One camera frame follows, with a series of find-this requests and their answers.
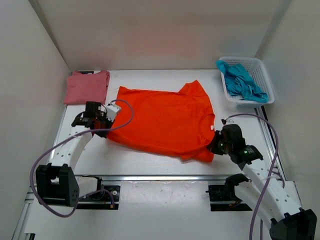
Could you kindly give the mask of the pink t shirt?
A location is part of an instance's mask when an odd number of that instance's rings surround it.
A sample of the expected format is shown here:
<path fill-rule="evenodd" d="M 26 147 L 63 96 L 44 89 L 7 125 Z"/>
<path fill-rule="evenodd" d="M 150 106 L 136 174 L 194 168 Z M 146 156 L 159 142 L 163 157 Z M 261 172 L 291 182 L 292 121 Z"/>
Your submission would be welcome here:
<path fill-rule="evenodd" d="M 106 102 L 110 72 L 102 70 L 98 73 L 82 74 L 74 71 L 66 79 L 65 105 L 84 105 L 86 102 Z"/>

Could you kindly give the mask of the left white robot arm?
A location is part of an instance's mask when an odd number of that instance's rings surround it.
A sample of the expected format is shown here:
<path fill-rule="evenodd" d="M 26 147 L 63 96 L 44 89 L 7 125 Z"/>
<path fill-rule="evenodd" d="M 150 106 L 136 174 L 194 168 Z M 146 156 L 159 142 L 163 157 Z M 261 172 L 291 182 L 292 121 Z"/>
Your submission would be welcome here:
<path fill-rule="evenodd" d="M 103 198 L 105 188 L 98 177 L 76 177 L 74 170 L 93 136 L 105 138 L 120 111 L 121 107 L 115 103 L 102 106 L 99 102 L 88 101 L 85 104 L 85 110 L 71 123 L 71 139 L 61 145 L 48 164 L 39 165 L 35 171 L 37 193 L 44 203 L 75 207 L 81 197 Z"/>

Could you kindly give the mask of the orange t shirt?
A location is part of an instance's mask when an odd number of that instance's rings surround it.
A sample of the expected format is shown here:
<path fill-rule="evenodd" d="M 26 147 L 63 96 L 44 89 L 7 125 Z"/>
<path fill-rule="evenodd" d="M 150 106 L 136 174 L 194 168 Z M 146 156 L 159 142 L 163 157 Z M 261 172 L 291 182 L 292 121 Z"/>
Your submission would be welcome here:
<path fill-rule="evenodd" d="M 209 96 L 197 81 L 178 92 L 120 86 L 121 107 L 108 139 L 126 147 L 183 161 L 213 161 L 207 145 L 214 137 L 215 114 Z"/>

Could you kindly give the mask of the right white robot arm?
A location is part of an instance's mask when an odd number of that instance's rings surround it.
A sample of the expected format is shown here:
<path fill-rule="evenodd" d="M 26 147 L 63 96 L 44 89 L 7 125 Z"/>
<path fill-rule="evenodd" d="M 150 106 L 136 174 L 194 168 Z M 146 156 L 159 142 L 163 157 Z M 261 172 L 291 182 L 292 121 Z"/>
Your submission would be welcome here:
<path fill-rule="evenodd" d="M 207 149 L 215 155 L 228 155 L 242 171 L 225 180 L 224 193 L 230 200 L 247 204 L 269 230 L 273 240 L 313 240 L 317 216 L 303 209 L 272 177 L 269 166 L 253 146 L 246 144 L 237 124 L 224 125 L 214 133 Z"/>

